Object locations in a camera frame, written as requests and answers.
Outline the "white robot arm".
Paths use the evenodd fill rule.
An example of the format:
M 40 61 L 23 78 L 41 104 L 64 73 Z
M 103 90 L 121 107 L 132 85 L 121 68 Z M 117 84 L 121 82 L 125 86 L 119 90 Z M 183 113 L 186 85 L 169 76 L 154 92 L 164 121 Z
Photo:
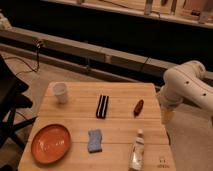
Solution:
M 157 98 L 161 107 L 161 122 L 167 124 L 173 110 L 188 99 L 213 117 L 213 87 L 202 81 L 206 69 L 196 60 L 185 62 L 164 72 L 164 85 Z

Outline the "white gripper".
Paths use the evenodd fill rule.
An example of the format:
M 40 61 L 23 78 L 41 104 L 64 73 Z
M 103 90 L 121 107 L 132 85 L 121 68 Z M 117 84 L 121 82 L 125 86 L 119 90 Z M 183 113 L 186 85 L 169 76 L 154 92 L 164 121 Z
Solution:
M 174 115 L 175 104 L 162 102 L 161 106 L 161 122 L 166 125 L 170 122 Z

